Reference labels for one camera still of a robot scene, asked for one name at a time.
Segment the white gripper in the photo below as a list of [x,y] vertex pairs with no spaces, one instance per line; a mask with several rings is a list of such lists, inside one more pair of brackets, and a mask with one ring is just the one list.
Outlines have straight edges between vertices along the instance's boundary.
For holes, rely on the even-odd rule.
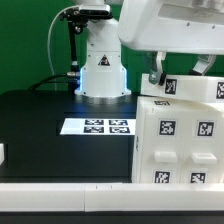
[[224,0],[124,0],[118,36],[130,49],[158,51],[150,58],[153,85],[164,85],[165,52],[201,54],[193,73],[204,76],[224,55]]

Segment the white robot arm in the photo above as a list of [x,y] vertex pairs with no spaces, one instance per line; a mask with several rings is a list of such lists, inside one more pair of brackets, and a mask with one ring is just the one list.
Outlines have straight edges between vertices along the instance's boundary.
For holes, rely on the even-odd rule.
[[[197,102],[224,102],[224,78],[206,72],[224,55],[224,0],[73,0],[86,16],[87,61],[79,93],[87,98],[128,95],[121,47],[155,52],[156,68],[142,76],[141,93]],[[165,75],[168,53],[195,54],[191,76]]]

